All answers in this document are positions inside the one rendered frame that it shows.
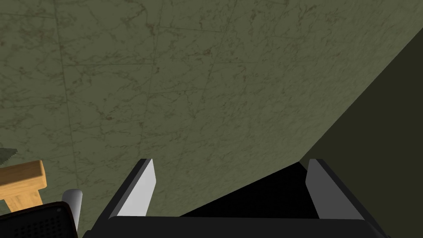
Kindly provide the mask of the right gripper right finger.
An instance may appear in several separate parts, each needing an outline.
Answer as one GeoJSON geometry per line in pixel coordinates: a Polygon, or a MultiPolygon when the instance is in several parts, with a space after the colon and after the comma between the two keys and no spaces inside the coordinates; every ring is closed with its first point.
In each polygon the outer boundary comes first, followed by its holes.
{"type": "Polygon", "coordinates": [[[309,160],[305,184],[320,219],[364,219],[316,159],[309,160]]]}

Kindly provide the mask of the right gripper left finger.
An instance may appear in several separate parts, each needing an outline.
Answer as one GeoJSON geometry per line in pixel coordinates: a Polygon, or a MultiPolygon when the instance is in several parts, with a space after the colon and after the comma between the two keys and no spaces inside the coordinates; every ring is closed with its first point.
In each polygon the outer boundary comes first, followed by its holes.
{"type": "Polygon", "coordinates": [[[132,169],[111,201],[108,218],[145,216],[156,185],[152,159],[142,159],[132,169]]]}

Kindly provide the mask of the black mesh office chair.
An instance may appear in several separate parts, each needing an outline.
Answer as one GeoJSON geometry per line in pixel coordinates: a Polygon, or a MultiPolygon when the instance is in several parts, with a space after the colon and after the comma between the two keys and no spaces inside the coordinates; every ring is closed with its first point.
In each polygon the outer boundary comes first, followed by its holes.
{"type": "Polygon", "coordinates": [[[78,238],[83,193],[66,190],[62,200],[0,216],[0,238],[78,238]]]}

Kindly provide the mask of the light wooden table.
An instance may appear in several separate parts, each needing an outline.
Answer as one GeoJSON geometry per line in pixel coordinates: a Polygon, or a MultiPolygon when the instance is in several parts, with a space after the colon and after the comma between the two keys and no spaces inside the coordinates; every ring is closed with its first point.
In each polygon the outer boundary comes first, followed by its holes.
{"type": "Polygon", "coordinates": [[[39,190],[46,187],[41,160],[0,168],[0,200],[12,213],[42,205],[39,190]]]}

